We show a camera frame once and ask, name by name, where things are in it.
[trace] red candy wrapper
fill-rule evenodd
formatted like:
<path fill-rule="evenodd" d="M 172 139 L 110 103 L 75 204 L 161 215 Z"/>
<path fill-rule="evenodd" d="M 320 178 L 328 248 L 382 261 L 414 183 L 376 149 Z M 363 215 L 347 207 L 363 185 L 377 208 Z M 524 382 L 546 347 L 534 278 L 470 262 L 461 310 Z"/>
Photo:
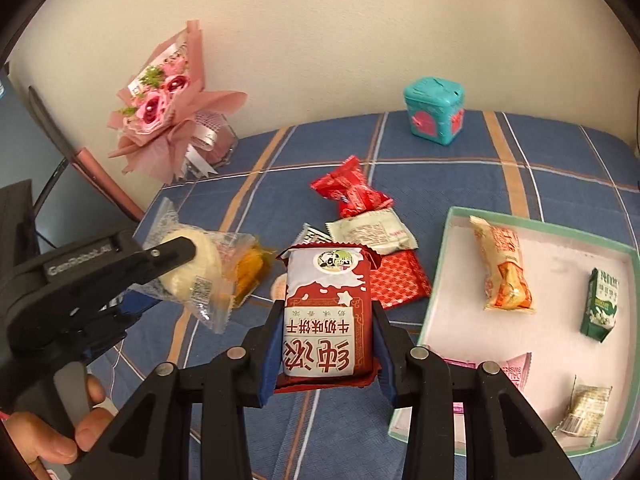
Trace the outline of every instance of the red candy wrapper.
<path fill-rule="evenodd" d="M 474 363 L 470 361 L 457 361 L 455 359 L 445 359 L 442 358 L 443 361 L 449 363 L 450 365 L 462 366 L 465 368 L 478 368 L 480 363 Z M 529 379 L 529 368 L 531 366 L 531 352 L 527 352 L 526 354 L 519 355 L 518 357 L 514 357 L 513 359 L 509 359 L 508 361 L 498 361 L 500 368 L 502 371 L 510 378 L 511 382 L 516 386 L 517 389 L 522 392 L 524 390 L 525 384 L 527 384 L 527 379 Z M 462 402 L 454 402 L 453 403 L 453 413 L 465 413 L 464 405 Z"/>
<path fill-rule="evenodd" d="M 276 393 L 371 384 L 378 364 L 372 347 L 370 271 L 380 265 L 379 254 L 366 246 L 334 242 L 300 244 L 287 251 L 283 373 Z"/>
<path fill-rule="evenodd" d="M 380 268 L 371 272 L 371 299 L 393 308 L 431 295 L 431 283 L 414 251 L 382 256 Z"/>
<path fill-rule="evenodd" d="M 340 218 L 384 209 L 394 204 L 393 199 L 367 186 L 360 161 L 354 155 L 345 160 L 337 170 L 313 181 L 311 189 L 329 200 L 338 201 Z"/>

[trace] open box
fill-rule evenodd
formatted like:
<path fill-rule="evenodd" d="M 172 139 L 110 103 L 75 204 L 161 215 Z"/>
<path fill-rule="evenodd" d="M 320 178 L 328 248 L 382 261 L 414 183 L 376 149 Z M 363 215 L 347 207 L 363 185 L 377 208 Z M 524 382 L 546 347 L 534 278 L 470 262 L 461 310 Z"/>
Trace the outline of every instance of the open box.
<path fill-rule="evenodd" d="M 469 216 L 514 229 L 534 314 L 484 310 L 486 277 Z M 620 280 L 616 326 L 599 343 L 580 333 L 593 267 Z M 570 402 L 574 375 L 593 386 L 613 386 L 596 446 L 590 438 L 557 432 L 569 456 L 617 444 L 630 426 L 640 382 L 638 284 L 640 260 L 629 246 L 575 229 L 510 215 L 452 207 L 418 343 L 444 358 L 505 361 L 532 352 L 524 396 L 548 428 Z M 389 435 L 407 441 L 411 409 L 396 410 Z M 637 421 L 631 424 L 635 430 Z M 464 416 L 454 415 L 456 453 L 465 454 Z"/>

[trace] beige wall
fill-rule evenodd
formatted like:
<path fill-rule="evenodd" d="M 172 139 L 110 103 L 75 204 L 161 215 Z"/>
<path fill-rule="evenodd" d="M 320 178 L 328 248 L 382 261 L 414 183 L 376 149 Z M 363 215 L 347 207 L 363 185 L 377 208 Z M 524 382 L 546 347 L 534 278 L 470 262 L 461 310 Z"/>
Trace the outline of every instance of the beige wall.
<path fill-rule="evenodd" d="M 630 140 L 640 56 L 602 0 L 49 0 L 12 55 L 76 146 L 140 205 L 158 184 L 107 160 L 123 86 L 187 19 L 209 89 L 249 93 L 242 136 L 402 107 L 421 75 L 461 82 L 469 108 L 580 122 Z"/>

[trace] flower bouquet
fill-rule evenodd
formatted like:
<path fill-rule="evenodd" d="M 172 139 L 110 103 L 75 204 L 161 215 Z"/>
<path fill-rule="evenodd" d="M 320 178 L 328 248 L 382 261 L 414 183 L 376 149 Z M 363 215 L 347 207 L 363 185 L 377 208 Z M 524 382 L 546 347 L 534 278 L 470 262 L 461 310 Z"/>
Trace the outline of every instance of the flower bouquet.
<path fill-rule="evenodd" d="M 225 115 L 246 101 L 244 92 L 204 91 L 202 32 L 197 20 L 159 44 L 126 88 L 124 107 L 107 126 L 121 131 L 109 158 L 126 156 L 123 173 L 142 171 L 169 184 L 187 171 L 215 173 L 238 139 Z"/>

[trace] orange snack stick package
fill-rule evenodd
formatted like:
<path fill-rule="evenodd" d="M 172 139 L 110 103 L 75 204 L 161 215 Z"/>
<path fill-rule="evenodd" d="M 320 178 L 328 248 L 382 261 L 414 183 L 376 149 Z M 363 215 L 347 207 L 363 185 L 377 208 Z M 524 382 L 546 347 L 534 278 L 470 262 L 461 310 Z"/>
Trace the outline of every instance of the orange snack stick package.
<path fill-rule="evenodd" d="M 480 244 L 487 277 L 484 284 L 485 308 L 535 312 L 531 291 L 524 279 L 518 234 L 489 224 L 483 218 L 469 217 Z"/>

